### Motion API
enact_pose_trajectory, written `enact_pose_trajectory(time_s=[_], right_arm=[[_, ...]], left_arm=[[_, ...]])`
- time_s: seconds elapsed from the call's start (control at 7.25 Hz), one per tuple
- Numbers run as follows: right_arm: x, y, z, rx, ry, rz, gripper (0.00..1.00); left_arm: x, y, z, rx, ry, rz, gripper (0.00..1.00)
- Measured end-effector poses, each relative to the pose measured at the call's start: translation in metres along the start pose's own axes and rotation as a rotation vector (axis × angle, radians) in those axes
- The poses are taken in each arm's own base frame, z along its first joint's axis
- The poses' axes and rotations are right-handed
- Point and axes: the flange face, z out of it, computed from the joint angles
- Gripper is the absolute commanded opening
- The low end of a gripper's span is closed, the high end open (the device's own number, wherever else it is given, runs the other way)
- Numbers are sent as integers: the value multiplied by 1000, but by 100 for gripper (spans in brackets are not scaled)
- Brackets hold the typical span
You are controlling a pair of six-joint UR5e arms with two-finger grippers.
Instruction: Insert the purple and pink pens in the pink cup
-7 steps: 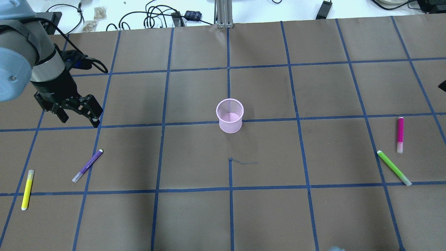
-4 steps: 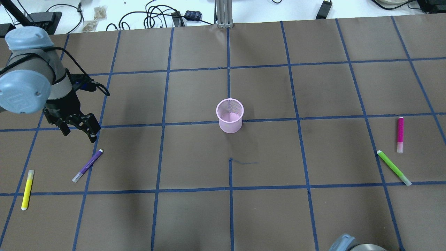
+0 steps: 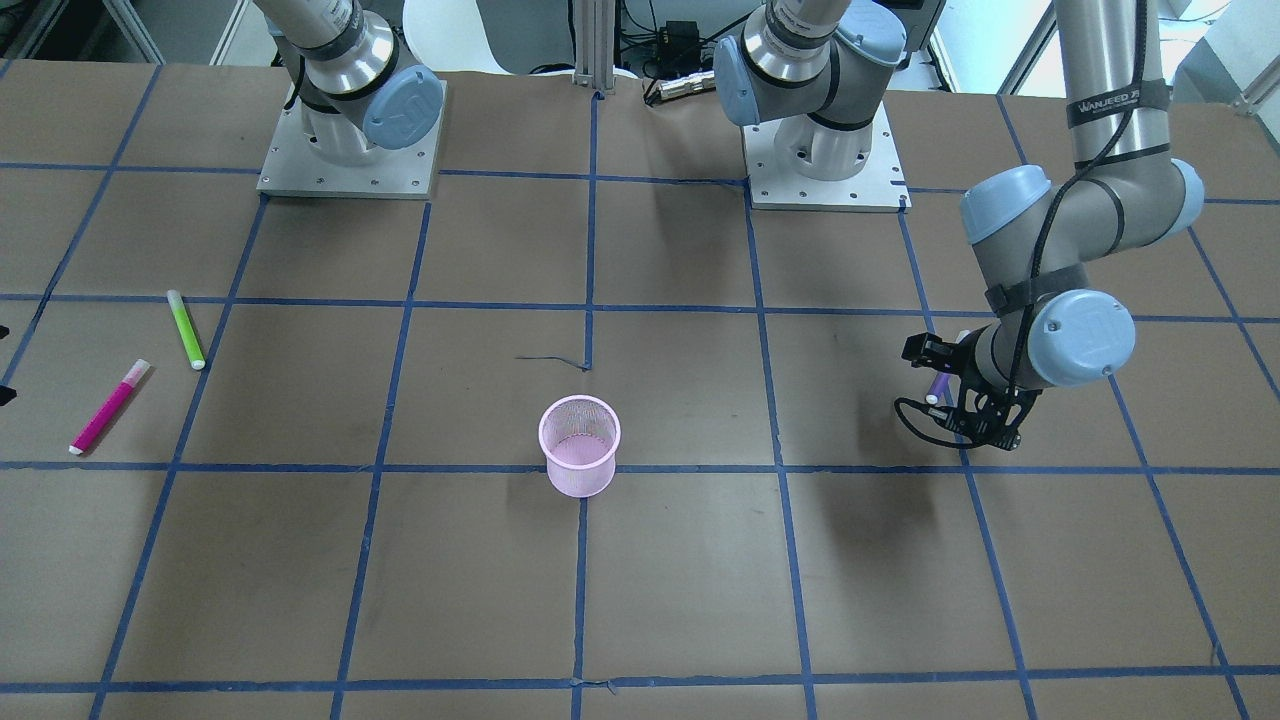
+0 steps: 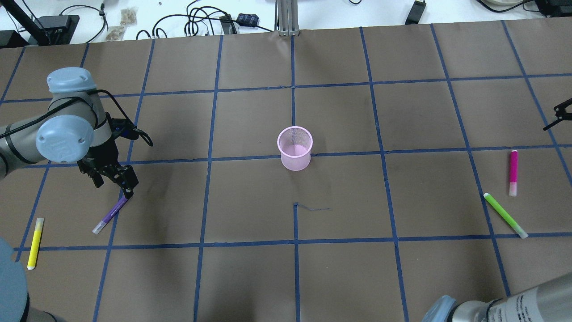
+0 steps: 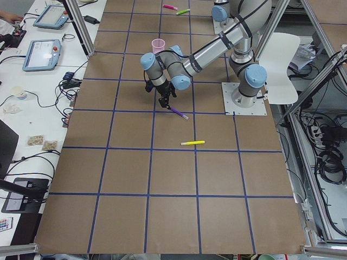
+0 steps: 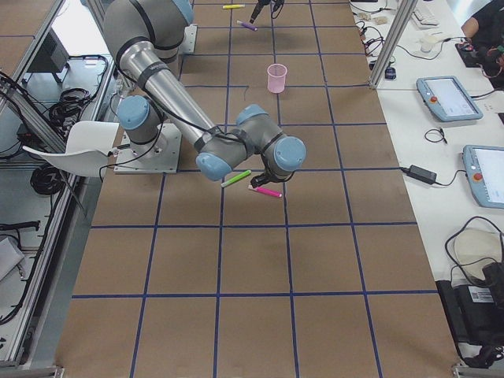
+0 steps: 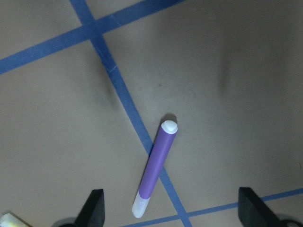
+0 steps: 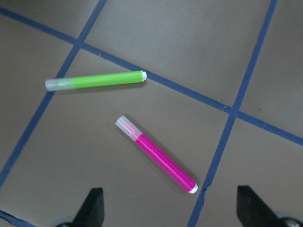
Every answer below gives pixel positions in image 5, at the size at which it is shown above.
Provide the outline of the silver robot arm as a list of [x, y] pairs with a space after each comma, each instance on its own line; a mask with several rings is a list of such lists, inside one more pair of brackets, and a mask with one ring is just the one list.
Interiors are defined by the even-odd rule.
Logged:
[[251, 38], [253, 33], [265, 23], [270, 10], [270, 1], [242, 2], [226, 30], [194, 53], [183, 55], [180, 47], [175, 45], [156, 54], [143, 55], [140, 63], [144, 76], [148, 77], [145, 80], [145, 90], [149, 93], [156, 89], [161, 95], [160, 105], [170, 109], [169, 98], [176, 96], [176, 90], [187, 89], [195, 74], [200, 73], [241, 41]]
[[217, 22], [224, 22], [230, 18], [229, 0], [215, 0], [211, 9], [211, 16]]

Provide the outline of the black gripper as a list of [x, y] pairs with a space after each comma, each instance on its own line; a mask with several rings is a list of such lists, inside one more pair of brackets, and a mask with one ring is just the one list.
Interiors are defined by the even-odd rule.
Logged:
[[161, 98], [158, 99], [160, 106], [162, 108], [166, 108], [168, 110], [171, 109], [169, 104], [169, 96], [172, 95], [174, 98], [177, 97], [175, 88], [173, 84], [165, 80], [165, 82], [159, 86], [155, 86], [151, 80], [146, 81], [145, 90], [149, 93], [152, 91], [153, 88], [156, 88], [156, 90], [161, 94]]

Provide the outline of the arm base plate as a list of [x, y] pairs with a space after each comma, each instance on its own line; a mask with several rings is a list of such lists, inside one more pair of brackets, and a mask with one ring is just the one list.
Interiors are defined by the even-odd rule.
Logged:
[[229, 21], [229, 15], [228, 14], [219, 14], [219, 15], [212, 15], [213, 18], [213, 25], [214, 25], [214, 34], [218, 34], [219, 32], [225, 30], [227, 27], [227, 23]]
[[259, 89], [257, 96], [245, 97], [239, 92], [239, 83], [222, 82], [222, 94], [226, 115], [267, 115], [261, 89]]

